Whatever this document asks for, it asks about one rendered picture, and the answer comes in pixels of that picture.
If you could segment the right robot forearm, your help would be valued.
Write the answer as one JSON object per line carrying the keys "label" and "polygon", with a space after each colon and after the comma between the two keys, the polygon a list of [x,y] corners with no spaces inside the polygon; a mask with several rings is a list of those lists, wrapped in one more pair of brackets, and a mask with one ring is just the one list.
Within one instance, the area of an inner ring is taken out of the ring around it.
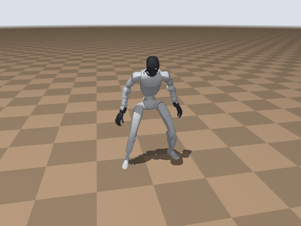
{"label": "right robot forearm", "polygon": [[128,95],[126,94],[126,92],[127,92],[127,89],[123,88],[122,93],[121,93],[122,100],[121,100],[121,108],[120,108],[120,110],[122,110],[122,111],[125,107],[127,108]]}

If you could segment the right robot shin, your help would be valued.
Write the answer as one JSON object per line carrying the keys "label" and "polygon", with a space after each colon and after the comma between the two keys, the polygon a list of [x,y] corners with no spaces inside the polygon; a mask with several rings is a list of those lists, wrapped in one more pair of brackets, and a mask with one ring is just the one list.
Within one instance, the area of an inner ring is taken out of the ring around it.
{"label": "right robot shin", "polygon": [[130,153],[132,152],[133,146],[134,146],[133,139],[128,138],[125,160],[126,160],[126,158],[127,158],[127,160],[129,159],[129,156],[130,156]]}

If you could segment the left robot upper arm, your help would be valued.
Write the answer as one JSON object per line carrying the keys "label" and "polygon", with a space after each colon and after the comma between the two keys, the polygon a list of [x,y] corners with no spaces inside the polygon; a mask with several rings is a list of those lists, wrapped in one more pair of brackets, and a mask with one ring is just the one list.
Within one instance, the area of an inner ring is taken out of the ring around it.
{"label": "left robot upper arm", "polygon": [[173,91],[173,81],[169,72],[161,72],[163,81],[167,84],[167,90]]}

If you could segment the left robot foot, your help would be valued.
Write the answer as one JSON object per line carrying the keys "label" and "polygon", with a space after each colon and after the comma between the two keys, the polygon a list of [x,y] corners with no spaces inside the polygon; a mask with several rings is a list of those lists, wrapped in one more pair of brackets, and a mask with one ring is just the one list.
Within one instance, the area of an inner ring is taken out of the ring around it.
{"label": "left robot foot", "polygon": [[167,154],[170,155],[173,159],[179,159],[180,156],[175,152],[175,151],[169,151],[169,149],[167,150]]}

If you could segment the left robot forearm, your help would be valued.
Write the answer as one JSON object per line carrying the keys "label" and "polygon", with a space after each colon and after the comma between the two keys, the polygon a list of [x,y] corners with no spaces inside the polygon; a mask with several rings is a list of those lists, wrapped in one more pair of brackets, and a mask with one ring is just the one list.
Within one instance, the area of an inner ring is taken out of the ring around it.
{"label": "left robot forearm", "polygon": [[177,95],[176,95],[176,89],[175,89],[174,85],[173,85],[173,91],[170,91],[170,95],[171,95],[171,99],[172,99],[172,105],[173,105],[173,102],[175,102],[176,104],[178,104]]}

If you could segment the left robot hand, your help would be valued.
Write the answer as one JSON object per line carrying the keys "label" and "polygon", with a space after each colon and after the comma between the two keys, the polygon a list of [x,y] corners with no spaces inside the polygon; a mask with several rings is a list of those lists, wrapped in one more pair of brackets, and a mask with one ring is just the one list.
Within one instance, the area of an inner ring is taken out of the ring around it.
{"label": "left robot hand", "polygon": [[173,105],[174,105],[174,107],[176,107],[176,109],[177,109],[177,111],[178,111],[177,116],[179,116],[179,118],[180,118],[181,115],[182,115],[182,109],[181,109],[181,107],[179,106],[179,103],[176,104],[175,102],[173,102]]}

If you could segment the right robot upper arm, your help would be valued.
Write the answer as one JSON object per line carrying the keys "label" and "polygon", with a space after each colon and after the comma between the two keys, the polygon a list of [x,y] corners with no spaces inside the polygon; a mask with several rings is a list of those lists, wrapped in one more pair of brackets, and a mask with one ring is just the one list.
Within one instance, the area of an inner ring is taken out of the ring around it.
{"label": "right robot upper arm", "polygon": [[131,93],[131,88],[136,82],[139,82],[141,79],[141,72],[134,72],[132,73],[130,79],[127,81],[126,85],[124,86],[124,88],[127,89],[126,94],[130,94]]}

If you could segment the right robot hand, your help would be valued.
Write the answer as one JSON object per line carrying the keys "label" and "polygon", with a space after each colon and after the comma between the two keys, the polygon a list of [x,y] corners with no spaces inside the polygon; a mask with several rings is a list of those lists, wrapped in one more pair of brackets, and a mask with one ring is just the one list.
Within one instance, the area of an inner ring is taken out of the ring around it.
{"label": "right robot hand", "polygon": [[118,113],[118,115],[117,115],[117,117],[116,117],[116,119],[115,119],[115,122],[116,122],[116,124],[117,124],[118,126],[121,126],[121,124],[120,124],[121,119],[122,119],[122,123],[124,123],[124,121],[123,121],[123,114],[126,112],[126,110],[127,110],[127,108],[125,107],[125,108],[123,109],[123,111],[120,110],[120,112]]}

